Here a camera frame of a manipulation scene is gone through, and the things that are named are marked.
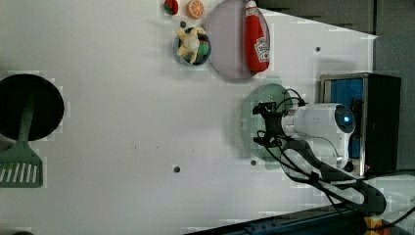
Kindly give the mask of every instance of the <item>red object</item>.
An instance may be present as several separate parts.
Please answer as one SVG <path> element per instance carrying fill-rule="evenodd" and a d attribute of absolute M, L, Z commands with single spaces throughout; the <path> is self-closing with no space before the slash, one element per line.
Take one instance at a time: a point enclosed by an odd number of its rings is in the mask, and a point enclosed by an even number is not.
<path fill-rule="evenodd" d="M 269 67 L 269 48 L 260 25 L 255 1 L 246 6 L 245 54 L 251 71 L 261 72 Z"/>
<path fill-rule="evenodd" d="M 170 15 L 176 15 L 179 11 L 179 4 L 176 0 L 165 0 L 163 6 Z"/>

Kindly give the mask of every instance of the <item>bottle cap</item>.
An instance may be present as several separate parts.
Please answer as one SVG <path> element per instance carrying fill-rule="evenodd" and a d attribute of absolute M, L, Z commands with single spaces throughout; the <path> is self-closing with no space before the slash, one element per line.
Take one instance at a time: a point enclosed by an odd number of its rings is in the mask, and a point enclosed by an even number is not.
<path fill-rule="evenodd" d="M 255 1 L 249 1 L 246 8 L 256 7 Z"/>

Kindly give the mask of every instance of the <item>bowl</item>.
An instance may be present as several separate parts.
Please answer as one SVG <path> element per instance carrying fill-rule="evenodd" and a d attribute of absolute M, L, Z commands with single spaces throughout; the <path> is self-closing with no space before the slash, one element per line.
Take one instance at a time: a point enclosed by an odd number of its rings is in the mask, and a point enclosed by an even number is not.
<path fill-rule="evenodd" d="M 185 31 L 186 31 L 186 33 L 189 33 L 192 29 L 193 29 L 192 27 L 189 27 Z M 176 59 L 176 61 L 178 63 L 180 63 L 182 65 L 185 65 L 185 66 L 193 67 L 193 66 L 201 66 L 204 63 L 210 61 L 211 43 L 210 43 L 210 40 L 208 38 L 208 35 L 198 33 L 198 38 L 199 38 L 199 40 L 206 41 L 209 44 L 209 48 L 208 48 L 208 51 L 207 51 L 206 55 L 198 54 L 198 57 L 196 58 L 196 61 L 193 64 L 190 64 L 190 58 L 192 57 L 191 53 L 189 55 L 187 55 L 185 58 L 183 58 L 181 56 L 177 56 L 177 51 L 179 50 L 179 48 L 181 46 L 181 41 L 180 41 L 178 36 L 176 36 L 174 38 L 174 41 L 173 41 L 173 54 L 174 54 L 174 58 Z"/>

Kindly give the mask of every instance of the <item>black box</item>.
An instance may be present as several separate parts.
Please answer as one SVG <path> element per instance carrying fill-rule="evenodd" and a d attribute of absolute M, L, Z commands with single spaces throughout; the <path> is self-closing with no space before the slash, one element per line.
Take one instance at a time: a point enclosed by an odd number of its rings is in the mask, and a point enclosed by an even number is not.
<path fill-rule="evenodd" d="M 353 160 L 354 172 L 360 176 L 393 172 L 396 170 L 397 157 L 400 78 L 368 72 L 341 75 L 323 74 L 320 77 L 320 102 L 338 103 L 333 102 L 336 99 L 332 96 L 350 97 L 349 94 L 346 94 L 352 90 L 346 87 L 346 82 L 349 83 L 349 79 L 359 79 L 362 83 L 362 102 L 359 106 L 361 113 L 356 117 L 360 120 L 360 130 L 355 135 L 359 137 L 360 146 L 358 159 Z M 339 95 L 339 92 L 335 92 L 334 89 L 345 93 Z"/>

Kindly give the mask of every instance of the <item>ketchup label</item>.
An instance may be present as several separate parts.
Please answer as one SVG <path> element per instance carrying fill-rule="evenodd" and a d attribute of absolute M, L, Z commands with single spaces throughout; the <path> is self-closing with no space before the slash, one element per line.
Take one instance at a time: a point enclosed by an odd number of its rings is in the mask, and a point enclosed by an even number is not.
<path fill-rule="evenodd" d="M 265 37 L 256 40 L 255 50 L 260 62 L 269 62 L 269 48 Z"/>
<path fill-rule="evenodd" d="M 246 11 L 246 15 L 248 16 L 257 16 L 258 15 L 258 8 L 248 8 Z"/>

